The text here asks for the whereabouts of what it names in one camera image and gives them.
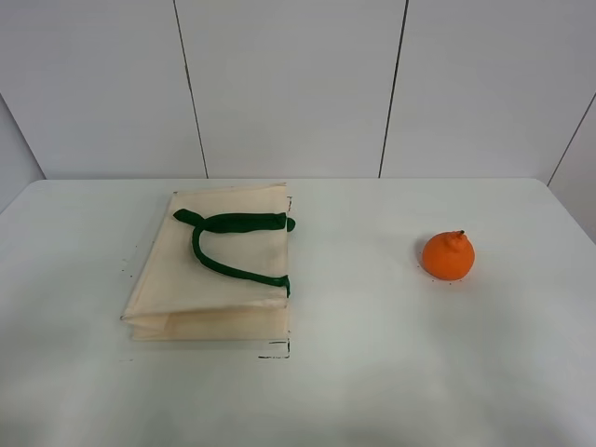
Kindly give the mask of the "cream linen bag green handles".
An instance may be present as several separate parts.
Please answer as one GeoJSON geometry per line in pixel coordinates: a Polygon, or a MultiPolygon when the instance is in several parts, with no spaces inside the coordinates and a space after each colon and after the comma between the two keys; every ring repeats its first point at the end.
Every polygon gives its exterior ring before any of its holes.
{"type": "Polygon", "coordinates": [[[121,316],[133,339],[287,339],[290,210],[284,183],[174,193],[121,316]]]}

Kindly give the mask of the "orange citrus fruit with stem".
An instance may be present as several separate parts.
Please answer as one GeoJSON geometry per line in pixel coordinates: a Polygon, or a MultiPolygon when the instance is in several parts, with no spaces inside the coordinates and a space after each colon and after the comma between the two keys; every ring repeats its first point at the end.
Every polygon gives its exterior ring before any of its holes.
{"type": "Polygon", "coordinates": [[[466,232],[457,230],[433,236],[422,250],[421,264],[435,278],[456,281],[469,273],[475,258],[466,232]]]}

